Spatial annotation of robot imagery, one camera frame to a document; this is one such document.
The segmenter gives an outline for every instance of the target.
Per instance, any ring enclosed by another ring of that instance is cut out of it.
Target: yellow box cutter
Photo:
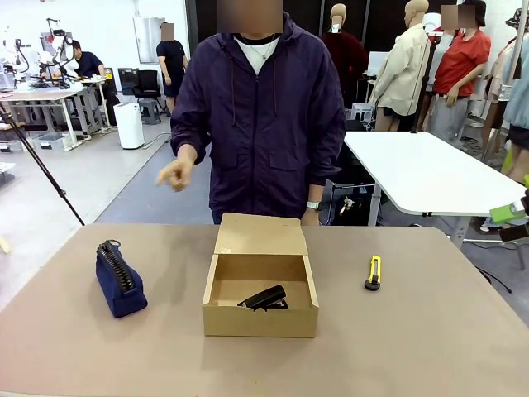
[[[382,260],[380,256],[373,255],[371,259],[371,274],[365,281],[364,286],[369,291],[377,291],[380,288],[380,264]]]

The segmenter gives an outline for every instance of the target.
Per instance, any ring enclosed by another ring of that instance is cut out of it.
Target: navy blue pouch
[[[143,280],[123,259],[120,245],[115,240],[99,244],[96,259],[96,276],[115,318],[128,316],[147,306]]]

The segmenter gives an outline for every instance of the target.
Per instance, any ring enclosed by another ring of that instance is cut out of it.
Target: open box
[[[282,285],[288,309],[237,306]],[[297,219],[225,213],[203,300],[204,334],[315,337],[318,302],[307,243]]]

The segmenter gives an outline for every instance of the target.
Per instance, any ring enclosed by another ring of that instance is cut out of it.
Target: hand
[[[176,159],[158,174],[157,185],[168,184],[175,192],[182,192],[191,184],[193,162],[189,159]]]
[[[301,226],[320,226],[320,213],[315,209],[307,208],[301,218]]]
[[[446,106],[451,108],[455,105],[457,102],[457,97],[460,95],[460,89],[456,86],[452,87],[452,89],[448,92],[446,95]]]

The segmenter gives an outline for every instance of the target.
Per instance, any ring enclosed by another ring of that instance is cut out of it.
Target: white floor
[[[169,120],[144,126],[145,141],[169,132]],[[146,150],[124,151],[117,133],[95,136],[71,152],[42,152],[41,159],[85,223],[93,222],[160,148],[160,137]],[[80,228],[28,153],[0,154],[16,163],[16,178],[0,185],[0,236],[12,249],[0,252],[0,310]]]

